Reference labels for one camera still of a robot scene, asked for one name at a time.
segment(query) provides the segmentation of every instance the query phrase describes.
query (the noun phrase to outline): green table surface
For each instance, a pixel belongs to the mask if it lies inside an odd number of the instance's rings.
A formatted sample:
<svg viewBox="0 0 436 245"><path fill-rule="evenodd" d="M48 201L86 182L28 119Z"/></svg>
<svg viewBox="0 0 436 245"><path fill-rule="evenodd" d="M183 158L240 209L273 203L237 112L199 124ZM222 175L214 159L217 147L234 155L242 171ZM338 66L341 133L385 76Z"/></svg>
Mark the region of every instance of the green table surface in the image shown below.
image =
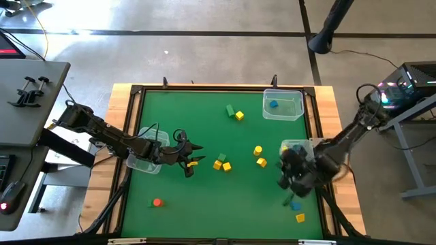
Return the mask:
<svg viewBox="0 0 436 245"><path fill-rule="evenodd" d="M244 119L229 118L232 104ZM159 122L175 145L172 132L182 128L204 147L194 156L206 158L185 178L176 164L163 165L157 175L133 170L122 229L123 238L322 239L315 193L300 199L293 211L282 202L289 195L277 181L275 166L283 140L307 138L304 118L294 122L262 117L262 93L147 92L141 127ZM254 148L263 148L268 164L256 164ZM213 169L219 153L227 155L230 172ZM160 198L164 207L150 208ZM296 222L297 214L306 221Z"/></svg>

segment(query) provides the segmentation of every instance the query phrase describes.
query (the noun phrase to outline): gray floor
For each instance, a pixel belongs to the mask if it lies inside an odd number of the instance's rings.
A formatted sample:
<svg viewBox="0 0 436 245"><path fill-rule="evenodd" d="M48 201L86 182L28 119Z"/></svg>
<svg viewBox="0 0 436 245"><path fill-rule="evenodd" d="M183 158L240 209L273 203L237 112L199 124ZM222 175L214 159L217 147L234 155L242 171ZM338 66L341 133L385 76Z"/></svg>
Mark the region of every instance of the gray floor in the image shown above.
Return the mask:
<svg viewBox="0 0 436 245"><path fill-rule="evenodd" d="M49 31L74 29L80 33L49 35L47 58L72 64L65 84L77 101L91 106L99 116L106 113L112 85L120 82L161 82L166 76L169 82L268 84L277 74L280 84L313 84L303 37L96 36L83 31L302 32L297 0L47 2L35 11ZM319 31L333 0L305 2L311 30ZM436 33L435 13L433 0L356 0L339 32ZM0 27L39 28L28 10L13 18L2 15ZM43 35L16 36L44 52ZM436 60L436 39L335 39L333 50L344 49L370 52L397 65ZM387 62L359 54L317 55L316 59L322 84L334 87L343 126L356 111L356 87L364 82L377 84L394 70ZM66 98L62 92L51 118L62 113ZM395 137L387 137L397 144ZM415 137L411 144L424 139L426 136ZM434 148L435 143L426 147ZM428 156L430 151L422 149L422 155ZM401 191L415 187L402 152L370 133L353 151L352 167L369 235L434 244L436 196L410 201L400 198ZM436 172L428 174L434 179ZM82 189L50 187L42 201L49 213L26 214L16 231L1 232L0 240L73 234L84 193Z"/></svg>

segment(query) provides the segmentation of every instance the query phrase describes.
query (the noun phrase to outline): transparent bin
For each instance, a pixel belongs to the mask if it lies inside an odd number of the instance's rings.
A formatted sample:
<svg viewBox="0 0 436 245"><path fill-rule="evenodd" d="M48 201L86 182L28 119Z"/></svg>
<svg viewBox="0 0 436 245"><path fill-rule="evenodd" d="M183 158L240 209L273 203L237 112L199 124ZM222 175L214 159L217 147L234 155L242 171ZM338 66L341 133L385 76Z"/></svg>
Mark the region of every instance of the transparent bin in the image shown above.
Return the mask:
<svg viewBox="0 0 436 245"><path fill-rule="evenodd" d="M139 131L140 135L142 132L146 131L148 127L141 128ZM145 139L152 139L154 140L156 138L156 129L150 129L148 130L142 138ZM170 138L168 137L168 134L166 132L160 131L157 133L157 141L161 142L161 146L169 146L170 145ZM161 170L162 165L156 165L154 163L143 161L137 159L133 154L130 154L127 158L127 166L131 167L136 170L140 170L142 172L146 172L149 174L157 174Z"/></svg>
<svg viewBox="0 0 436 245"><path fill-rule="evenodd" d="M270 102L273 100L277 101L279 106L271 107ZM300 91L266 89L263 108L264 118L272 120L294 121L305 113Z"/></svg>
<svg viewBox="0 0 436 245"><path fill-rule="evenodd" d="M285 149L295 149L296 146L302 146L306 152L306 160L312 161L315 158L315 155L313 154L313 142L312 140L283 140L280 145L279 154L285 150Z"/></svg>

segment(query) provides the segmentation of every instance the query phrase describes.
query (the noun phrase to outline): keyboard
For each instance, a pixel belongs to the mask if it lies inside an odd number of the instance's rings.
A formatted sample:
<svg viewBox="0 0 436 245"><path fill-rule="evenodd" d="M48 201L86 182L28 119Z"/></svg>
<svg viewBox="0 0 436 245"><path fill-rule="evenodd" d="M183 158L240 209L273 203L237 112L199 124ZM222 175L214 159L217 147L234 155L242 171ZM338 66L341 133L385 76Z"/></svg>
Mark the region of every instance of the keyboard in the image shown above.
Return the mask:
<svg viewBox="0 0 436 245"><path fill-rule="evenodd" d="M14 160L15 155L0 154L0 192L3 192L7 186L7 179L11 174Z"/></svg>

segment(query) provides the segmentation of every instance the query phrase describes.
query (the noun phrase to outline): wooden table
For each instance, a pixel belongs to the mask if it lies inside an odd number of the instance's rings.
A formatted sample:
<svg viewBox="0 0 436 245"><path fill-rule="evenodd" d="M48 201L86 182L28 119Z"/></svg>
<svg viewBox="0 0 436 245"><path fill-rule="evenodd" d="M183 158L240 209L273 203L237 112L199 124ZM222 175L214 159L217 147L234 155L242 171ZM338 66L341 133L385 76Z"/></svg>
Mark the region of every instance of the wooden table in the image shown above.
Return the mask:
<svg viewBox="0 0 436 245"><path fill-rule="evenodd" d="M195 84L195 86L229 86L229 84ZM129 103L129 97L131 92L132 84L115 84L112 89L112 95L110 97L108 113L106 115L105 121L119 129L123 128L127 105ZM147 84L147 86L161 87L161 84ZM194 86L194 84L171 84L171 86ZM241 84L241 87L265 87L264 85L248 85ZM322 127L322 133L325 138L334 137L338 132L342 130L341 122L339 120L339 114L337 110L336 101L334 99L333 88L331 86L314 86L317 110L320 116L320 122ZM137 112L139 108L140 96L134 97L133 112ZM311 105L311 101L307 100L308 115L311 121L311 132L312 135L317 135L317 130L315 128L314 111ZM134 123L136 121L136 113L132 113L129 125L129 134L134 133ZM95 161L104 159L108 156L108 153L104 150L99 152L96 156ZM112 179L114 175L116 159L110 159L96 167L93 168L91 178L89 180L89 187L83 204L83 210L81 214L80 222L82 227L86 229L91 225L91 223L97 218L103 207L106 205L109 194L110 187L112 184ZM123 165L121 169L121 177L119 182L123 179L126 166ZM356 192L356 187L354 185L353 176L351 173L341 179L338 182L333 183L334 196L336 198L337 205L343 211L344 215L353 224L353 226L361 233L365 233L364 223L362 219L362 213L360 211L360 204L358 201L358 196ZM113 231L116 226L116 220L119 213L120 201L114 208L112 213L112 219L110 224L110 231ZM333 221L330 209L325 204L326 207L326 219L328 223L328 228L331 233L334 233Z"/></svg>

